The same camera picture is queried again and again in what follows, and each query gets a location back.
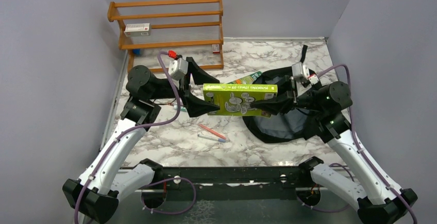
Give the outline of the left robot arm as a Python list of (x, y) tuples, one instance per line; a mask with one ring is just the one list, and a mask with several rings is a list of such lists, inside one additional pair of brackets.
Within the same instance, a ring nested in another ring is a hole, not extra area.
[(217, 110), (216, 105), (191, 93), (191, 81), (196, 85), (218, 83), (198, 65), (190, 62), (176, 72), (165, 69), (165, 74), (165, 78), (158, 78), (143, 65), (128, 73), (129, 98), (110, 140), (78, 179), (68, 179), (62, 187), (74, 209), (74, 223), (79, 223), (80, 215), (106, 223), (124, 197), (141, 186), (156, 188), (161, 184), (162, 174), (146, 165), (136, 166), (123, 176), (117, 174), (135, 144), (151, 127), (160, 125), (157, 117), (161, 107), (156, 99), (175, 99), (177, 107), (185, 107), (191, 117)]

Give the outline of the black student backpack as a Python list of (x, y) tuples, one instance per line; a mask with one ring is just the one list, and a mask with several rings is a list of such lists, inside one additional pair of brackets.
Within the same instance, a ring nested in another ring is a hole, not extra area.
[[(305, 60), (307, 48), (307, 45), (302, 48), (301, 63)], [(277, 96), (290, 96), (293, 98), (291, 77), (291, 66), (283, 67), (263, 72), (254, 84), (275, 84), (278, 87)], [(320, 82), (310, 85), (310, 87), (316, 89), (322, 86)], [(323, 115), (319, 112), (299, 108), (294, 108), (285, 114), (271, 115), (269, 118), (244, 116), (242, 119), (255, 137), (270, 144), (284, 143), (300, 138), (308, 140), (313, 136), (318, 136), (324, 143), (327, 143), (343, 131), (350, 129), (350, 123), (342, 112)]]

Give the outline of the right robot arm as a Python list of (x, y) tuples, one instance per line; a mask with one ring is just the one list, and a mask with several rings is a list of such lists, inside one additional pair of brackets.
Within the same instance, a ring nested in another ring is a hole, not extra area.
[(221, 84), (190, 62), (182, 85), (188, 87), (193, 79), (203, 86), (204, 97), (183, 103), (191, 117), (241, 116), (250, 132), (265, 143), (319, 137), (342, 158), (354, 178), (313, 157), (299, 165), (298, 182), (329, 189), (353, 207), (363, 223), (394, 223), (412, 213), (416, 193), (388, 176), (358, 139), (352, 118), (343, 115), (352, 106), (349, 84), (324, 85), (322, 75), (299, 61), (266, 71), (251, 84)]

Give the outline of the yellow-green treehouse book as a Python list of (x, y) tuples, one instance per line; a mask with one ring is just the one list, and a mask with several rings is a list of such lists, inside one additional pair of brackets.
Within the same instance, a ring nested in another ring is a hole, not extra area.
[(260, 116), (271, 115), (251, 106), (255, 101), (276, 97), (278, 87), (275, 84), (221, 84), (205, 83), (204, 100), (219, 106), (219, 110), (209, 112), (215, 116)]

